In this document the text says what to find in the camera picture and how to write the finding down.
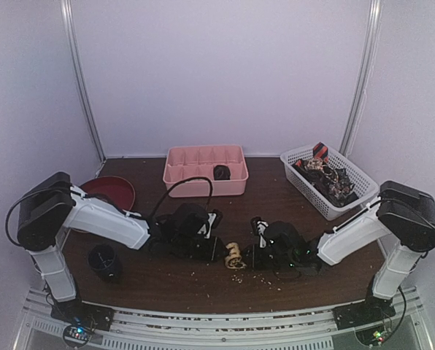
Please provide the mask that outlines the leopard print tie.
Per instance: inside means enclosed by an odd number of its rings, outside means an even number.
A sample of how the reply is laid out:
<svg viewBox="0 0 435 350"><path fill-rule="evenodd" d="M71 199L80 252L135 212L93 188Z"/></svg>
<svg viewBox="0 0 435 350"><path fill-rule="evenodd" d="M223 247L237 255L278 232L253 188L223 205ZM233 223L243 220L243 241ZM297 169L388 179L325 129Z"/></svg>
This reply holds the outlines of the leopard print tie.
<svg viewBox="0 0 435 350"><path fill-rule="evenodd" d="M238 243L230 242L226 245L228 255L225 256L225 267L230 270L242 270L247 267L243 261Z"/></svg>

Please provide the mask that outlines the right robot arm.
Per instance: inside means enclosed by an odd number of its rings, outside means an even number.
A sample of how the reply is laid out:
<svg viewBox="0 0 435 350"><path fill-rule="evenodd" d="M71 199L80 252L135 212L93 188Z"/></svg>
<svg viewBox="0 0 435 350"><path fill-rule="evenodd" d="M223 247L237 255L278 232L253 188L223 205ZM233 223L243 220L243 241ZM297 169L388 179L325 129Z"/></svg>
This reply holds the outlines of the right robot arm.
<svg viewBox="0 0 435 350"><path fill-rule="evenodd" d="M396 245L369 282L365 299L333 309L339 329L395 316L393 296L419 259L435 248L434 198L394 181L384 182L379 195L360 212L311 241L289 222L268 223L254 217L250 224L258 243L243 251L244 263L255 271L295 270L306 276L320 274L384 236L396 237Z"/></svg>

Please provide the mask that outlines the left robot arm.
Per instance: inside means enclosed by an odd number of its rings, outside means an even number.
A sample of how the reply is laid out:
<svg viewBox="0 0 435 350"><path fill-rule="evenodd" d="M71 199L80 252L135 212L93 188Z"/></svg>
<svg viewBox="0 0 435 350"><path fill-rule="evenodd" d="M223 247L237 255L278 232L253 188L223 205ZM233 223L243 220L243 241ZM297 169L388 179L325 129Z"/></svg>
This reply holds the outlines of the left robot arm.
<svg viewBox="0 0 435 350"><path fill-rule="evenodd" d="M81 328L108 329L113 310L82 301L57 237L65 230L78 230L118 242L129 249L163 244L173 255L214 262L227 253L225 244L212 234L222 219L218 210L183 203L173 213L157 215L158 201L148 215L126 211L107 195L88 194L72 184L70 175L59 171L19 198L5 217L18 210L17 236L7 239L25 249L48 287L51 316Z"/></svg>

